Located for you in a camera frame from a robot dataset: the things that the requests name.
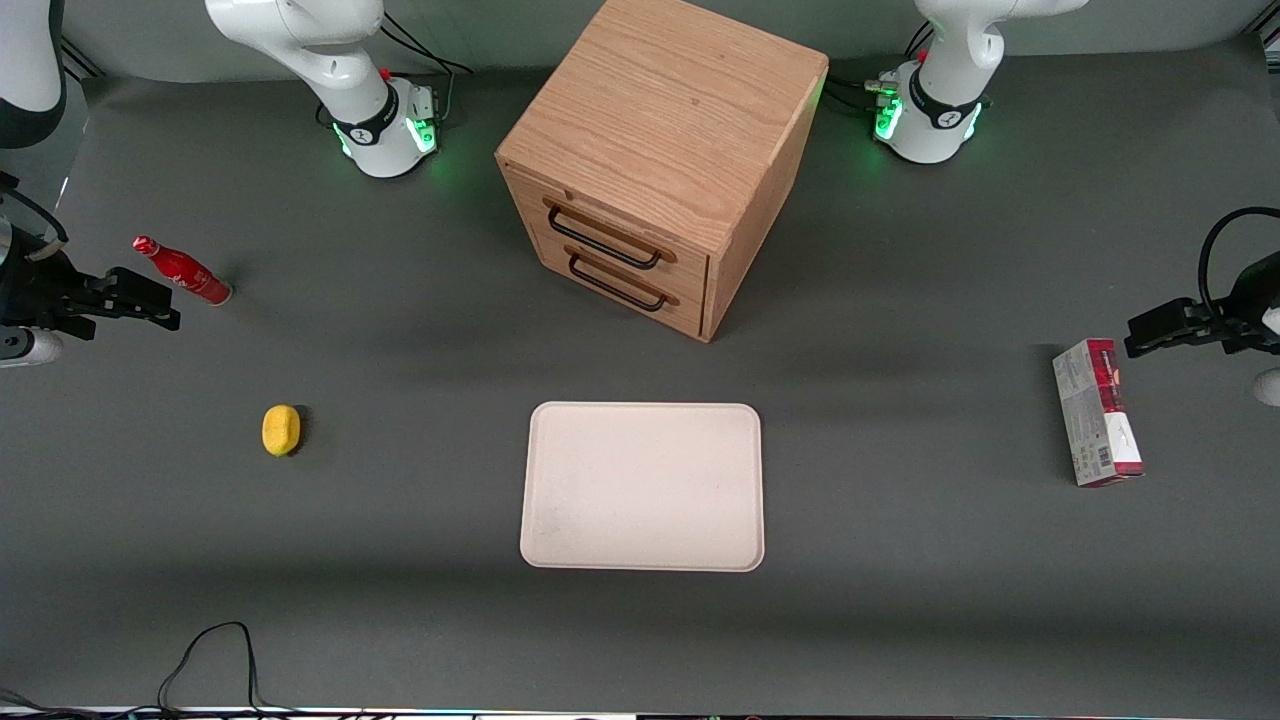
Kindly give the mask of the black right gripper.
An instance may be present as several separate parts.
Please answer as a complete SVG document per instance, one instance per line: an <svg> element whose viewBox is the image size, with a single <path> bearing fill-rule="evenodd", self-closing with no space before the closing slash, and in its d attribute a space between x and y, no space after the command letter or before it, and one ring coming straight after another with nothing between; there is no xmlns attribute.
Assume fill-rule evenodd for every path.
<svg viewBox="0 0 1280 720"><path fill-rule="evenodd" d="M58 251L31 260L33 238L10 238L3 256L1 323L91 341L96 318L148 322L165 331L180 329L180 314L172 309L172 290L124 266L114 266L99 279L78 272ZM101 297L106 304L101 304ZM164 307L155 311L147 307Z"/></svg>

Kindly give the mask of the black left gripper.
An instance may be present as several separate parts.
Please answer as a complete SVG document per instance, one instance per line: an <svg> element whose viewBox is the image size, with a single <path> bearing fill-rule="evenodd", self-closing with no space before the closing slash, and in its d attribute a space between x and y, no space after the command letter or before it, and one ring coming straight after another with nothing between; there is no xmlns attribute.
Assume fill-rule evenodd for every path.
<svg viewBox="0 0 1280 720"><path fill-rule="evenodd" d="M1279 252L1272 252L1242 270L1222 300L1222 314L1217 302L1180 297L1132 318L1126 355L1138 359L1161 348L1222 342L1226 355L1256 350L1277 356L1277 299ZM1228 340L1215 327L1225 320L1236 333Z"/></svg>

